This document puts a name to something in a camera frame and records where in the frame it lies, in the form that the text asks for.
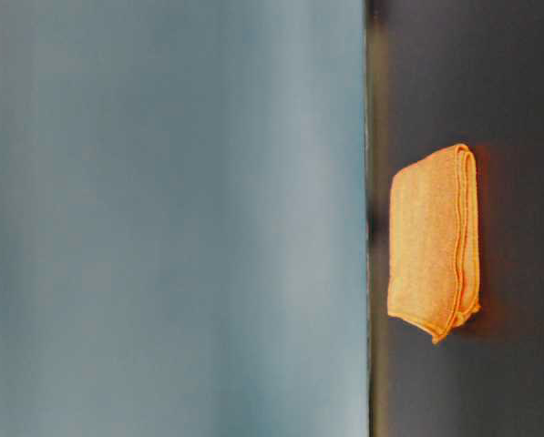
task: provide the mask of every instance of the light blue wall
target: light blue wall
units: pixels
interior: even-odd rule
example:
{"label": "light blue wall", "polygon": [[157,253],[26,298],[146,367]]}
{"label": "light blue wall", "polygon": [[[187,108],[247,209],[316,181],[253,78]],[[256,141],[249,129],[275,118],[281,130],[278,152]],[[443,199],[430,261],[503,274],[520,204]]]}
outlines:
{"label": "light blue wall", "polygon": [[0,0],[0,436],[366,434],[360,0]]}

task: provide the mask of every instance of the orange towel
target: orange towel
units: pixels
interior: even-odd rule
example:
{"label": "orange towel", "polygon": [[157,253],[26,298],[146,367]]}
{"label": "orange towel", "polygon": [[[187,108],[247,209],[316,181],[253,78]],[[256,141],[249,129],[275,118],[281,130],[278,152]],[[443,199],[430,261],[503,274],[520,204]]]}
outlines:
{"label": "orange towel", "polygon": [[474,155],[456,144],[403,168],[390,207],[389,315],[438,343],[480,309]]}

